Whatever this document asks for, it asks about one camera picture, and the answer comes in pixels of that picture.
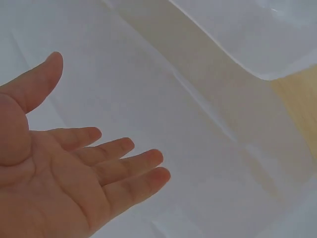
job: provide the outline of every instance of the wooden surface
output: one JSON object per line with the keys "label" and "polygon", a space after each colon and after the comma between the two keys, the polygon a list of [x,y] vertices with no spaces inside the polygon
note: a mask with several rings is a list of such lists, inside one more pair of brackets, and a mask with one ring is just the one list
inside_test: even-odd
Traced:
{"label": "wooden surface", "polygon": [[271,82],[317,162],[317,66]]}

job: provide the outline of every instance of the palm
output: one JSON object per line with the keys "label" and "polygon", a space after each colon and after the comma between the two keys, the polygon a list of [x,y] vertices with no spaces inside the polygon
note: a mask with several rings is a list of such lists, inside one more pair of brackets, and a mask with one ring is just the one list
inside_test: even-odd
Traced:
{"label": "palm", "polygon": [[134,148],[130,139],[86,147],[100,138],[97,128],[29,131],[25,114],[61,72],[54,53],[0,87],[1,235],[88,237],[169,180],[167,170],[154,169],[162,162],[156,150],[119,160]]}

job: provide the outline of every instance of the white surface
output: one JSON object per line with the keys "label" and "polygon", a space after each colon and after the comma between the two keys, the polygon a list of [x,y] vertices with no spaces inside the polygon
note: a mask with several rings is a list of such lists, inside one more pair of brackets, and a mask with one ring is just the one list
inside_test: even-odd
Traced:
{"label": "white surface", "polygon": [[315,0],[170,1],[261,79],[276,79],[317,63],[317,54],[311,55],[317,47]]}
{"label": "white surface", "polygon": [[[127,21],[119,5],[21,2],[10,9],[22,9],[20,14],[0,14],[10,22],[0,35],[1,81],[52,51],[65,61],[52,96],[28,116],[31,128],[98,126],[102,142],[129,136],[135,153],[162,150],[172,173],[162,192],[95,238],[254,238],[275,220],[282,227],[279,221],[316,189],[309,150],[269,86],[241,70],[199,29],[189,30],[195,25],[174,14],[171,4],[161,17],[176,20],[156,29],[164,33],[171,25],[174,34],[155,37],[166,39],[160,45],[138,22]],[[140,5],[148,13],[141,20],[150,23],[163,1],[148,3]],[[129,2],[121,4],[130,9]],[[170,50],[174,41],[179,44]],[[206,47],[199,51],[202,42]],[[197,53],[189,57],[191,50]]]}

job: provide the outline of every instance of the crease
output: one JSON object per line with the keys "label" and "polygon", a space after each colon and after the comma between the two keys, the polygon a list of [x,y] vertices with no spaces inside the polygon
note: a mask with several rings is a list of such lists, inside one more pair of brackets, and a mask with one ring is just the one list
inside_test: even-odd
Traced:
{"label": "crease", "polygon": [[179,72],[177,68],[175,68],[166,57],[159,52],[150,42],[148,42],[131,24],[129,24],[120,13],[115,10],[111,3],[107,0],[101,0],[106,7],[111,9],[112,12],[115,12],[115,16],[120,18],[124,24],[130,28],[130,32],[133,33],[134,37],[138,38],[139,42],[146,48],[147,53],[149,53],[153,59],[159,58],[160,64],[164,68],[171,70],[173,76],[178,81],[178,83],[187,91],[187,93],[191,96],[191,98],[198,104],[198,106],[207,114],[207,116],[212,120],[213,123],[216,124],[218,128],[226,135],[231,141],[237,142],[237,138],[235,133],[230,129],[230,127],[226,124],[225,120],[220,116],[220,114],[216,111],[216,109],[208,102],[204,96],[187,80],[185,77]]}

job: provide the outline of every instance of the finger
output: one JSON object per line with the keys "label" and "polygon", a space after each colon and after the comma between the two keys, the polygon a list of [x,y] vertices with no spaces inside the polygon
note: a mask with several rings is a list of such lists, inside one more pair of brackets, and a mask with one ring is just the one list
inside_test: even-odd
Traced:
{"label": "finger", "polygon": [[110,220],[157,193],[170,179],[165,168],[156,168],[136,178],[103,187],[110,206]]}
{"label": "finger", "polygon": [[158,150],[150,150],[130,158],[99,163],[93,166],[92,169],[97,175],[100,185],[104,186],[143,174],[162,162],[162,153]]}
{"label": "finger", "polygon": [[85,146],[89,146],[101,137],[101,132],[95,127],[54,129],[48,133],[61,145],[66,151],[73,151]]}
{"label": "finger", "polygon": [[0,93],[13,98],[25,113],[29,113],[56,87],[62,70],[63,58],[54,52],[44,63],[0,87]]}
{"label": "finger", "polygon": [[133,141],[129,138],[122,138],[96,147],[79,149],[74,151],[74,155],[85,165],[93,166],[104,161],[120,159],[133,149]]}

